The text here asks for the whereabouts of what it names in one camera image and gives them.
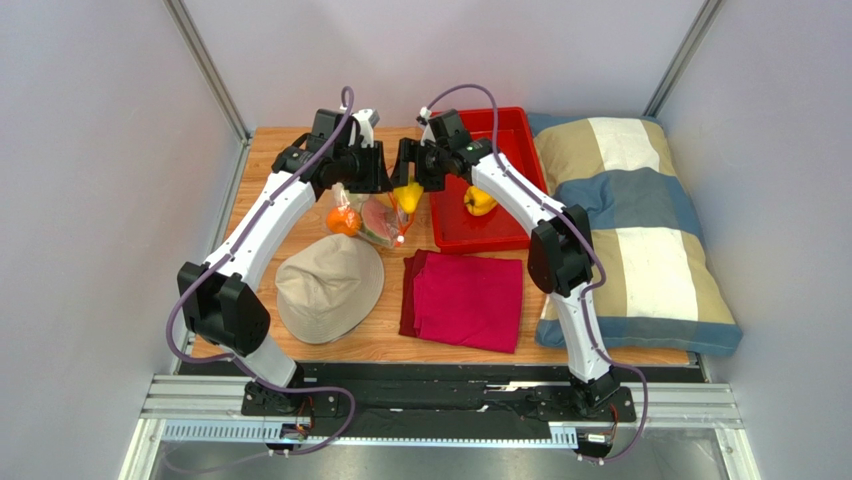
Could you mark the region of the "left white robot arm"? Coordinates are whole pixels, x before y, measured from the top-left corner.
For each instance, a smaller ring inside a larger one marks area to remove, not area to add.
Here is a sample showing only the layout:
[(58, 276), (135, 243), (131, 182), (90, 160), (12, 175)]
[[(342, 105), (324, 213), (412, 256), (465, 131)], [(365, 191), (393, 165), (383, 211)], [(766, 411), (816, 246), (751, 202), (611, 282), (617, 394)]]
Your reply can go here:
[(232, 234), (207, 259), (185, 263), (177, 282), (189, 331), (248, 369), (250, 400), (289, 414), (308, 403), (304, 370), (269, 333), (271, 317), (256, 290), (296, 222), (341, 183), (359, 193), (391, 184), (374, 109), (320, 109), (311, 130), (276, 157), (260, 195)]

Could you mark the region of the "clear zip top bag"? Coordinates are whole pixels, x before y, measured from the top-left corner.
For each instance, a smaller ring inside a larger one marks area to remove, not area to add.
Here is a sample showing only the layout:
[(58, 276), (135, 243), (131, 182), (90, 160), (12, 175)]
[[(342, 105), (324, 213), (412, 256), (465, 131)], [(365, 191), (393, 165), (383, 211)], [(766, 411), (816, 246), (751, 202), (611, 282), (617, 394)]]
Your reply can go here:
[(414, 214), (404, 211), (392, 193), (353, 193), (338, 183), (331, 194), (333, 204), (325, 219), (330, 233), (358, 237), (383, 248), (406, 242)]

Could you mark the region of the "yellow fake pepper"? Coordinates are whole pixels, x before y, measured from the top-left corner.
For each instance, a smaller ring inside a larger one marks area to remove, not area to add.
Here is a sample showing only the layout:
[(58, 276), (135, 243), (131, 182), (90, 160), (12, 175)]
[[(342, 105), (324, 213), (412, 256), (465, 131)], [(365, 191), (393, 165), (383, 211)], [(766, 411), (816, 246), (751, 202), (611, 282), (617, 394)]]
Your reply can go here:
[(494, 198), (476, 186), (466, 190), (463, 200), (467, 212), (474, 217), (485, 216), (498, 206)]

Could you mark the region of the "fake watermelon slice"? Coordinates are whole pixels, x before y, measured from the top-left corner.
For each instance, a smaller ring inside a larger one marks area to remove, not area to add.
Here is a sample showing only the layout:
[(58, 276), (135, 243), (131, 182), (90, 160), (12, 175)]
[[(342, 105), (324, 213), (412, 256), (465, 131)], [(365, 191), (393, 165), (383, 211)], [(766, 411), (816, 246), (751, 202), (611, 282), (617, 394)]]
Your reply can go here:
[(392, 248), (397, 244), (399, 231), (395, 211), (375, 197), (362, 205), (359, 210), (362, 227), (359, 235), (376, 245)]

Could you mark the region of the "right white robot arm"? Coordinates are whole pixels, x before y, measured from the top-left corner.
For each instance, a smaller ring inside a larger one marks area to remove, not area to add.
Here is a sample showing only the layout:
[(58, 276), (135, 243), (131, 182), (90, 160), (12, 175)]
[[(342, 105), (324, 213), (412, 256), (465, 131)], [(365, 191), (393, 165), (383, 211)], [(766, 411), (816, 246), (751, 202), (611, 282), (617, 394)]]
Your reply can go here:
[(412, 172), (426, 191), (438, 192), (452, 175), (484, 191), (515, 219), (529, 237), (529, 277), (555, 307), (568, 354), (570, 384), (547, 399), (585, 418), (609, 412), (620, 383), (593, 304), (593, 270), (600, 261), (586, 210), (544, 193), (494, 141), (474, 138), (458, 111), (422, 108), (417, 121), (423, 134), (400, 141), (393, 183), (404, 185)]

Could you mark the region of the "yellow fake pear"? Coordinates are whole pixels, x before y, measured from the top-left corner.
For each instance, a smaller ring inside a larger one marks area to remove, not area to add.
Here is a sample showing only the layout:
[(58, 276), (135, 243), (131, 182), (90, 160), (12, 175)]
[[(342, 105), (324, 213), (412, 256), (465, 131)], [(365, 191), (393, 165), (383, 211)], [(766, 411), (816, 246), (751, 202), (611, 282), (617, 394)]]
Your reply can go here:
[(405, 186), (396, 187), (392, 192), (396, 205), (408, 215), (416, 212), (423, 194), (424, 187), (414, 180)]

